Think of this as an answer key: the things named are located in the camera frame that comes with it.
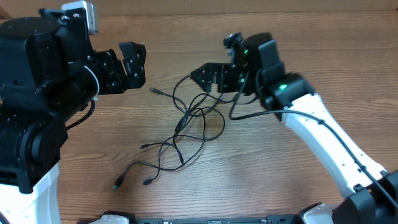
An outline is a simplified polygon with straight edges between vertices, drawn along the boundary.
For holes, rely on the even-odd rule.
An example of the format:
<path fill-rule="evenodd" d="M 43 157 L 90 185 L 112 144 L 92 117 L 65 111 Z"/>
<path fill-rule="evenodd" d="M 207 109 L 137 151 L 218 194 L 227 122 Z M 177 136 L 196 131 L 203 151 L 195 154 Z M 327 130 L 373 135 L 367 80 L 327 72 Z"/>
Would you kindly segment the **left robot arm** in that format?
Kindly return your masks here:
<path fill-rule="evenodd" d="M 95 99 L 141 88 L 146 47 L 122 42 L 123 58 L 96 51 L 90 3 L 41 9 L 1 24 L 1 222 L 59 223 L 60 150 Z"/>

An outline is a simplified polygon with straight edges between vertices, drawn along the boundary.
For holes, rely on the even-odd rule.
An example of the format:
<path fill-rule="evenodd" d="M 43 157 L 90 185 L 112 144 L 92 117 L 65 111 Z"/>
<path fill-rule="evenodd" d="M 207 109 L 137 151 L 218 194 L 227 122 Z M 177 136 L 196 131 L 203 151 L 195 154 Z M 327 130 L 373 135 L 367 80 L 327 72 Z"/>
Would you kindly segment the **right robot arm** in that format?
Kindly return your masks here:
<path fill-rule="evenodd" d="M 190 76 L 209 92 L 256 95 L 319 159 L 343 201 L 316 203 L 294 215 L 269 215 L 267 223 L 396 223 L 397 173 L 371 159 L 332 117 L 321 96 L 299 73 L 287 72 L 269 33 L 225 38 L 231 61 L 206 63 Z"/>

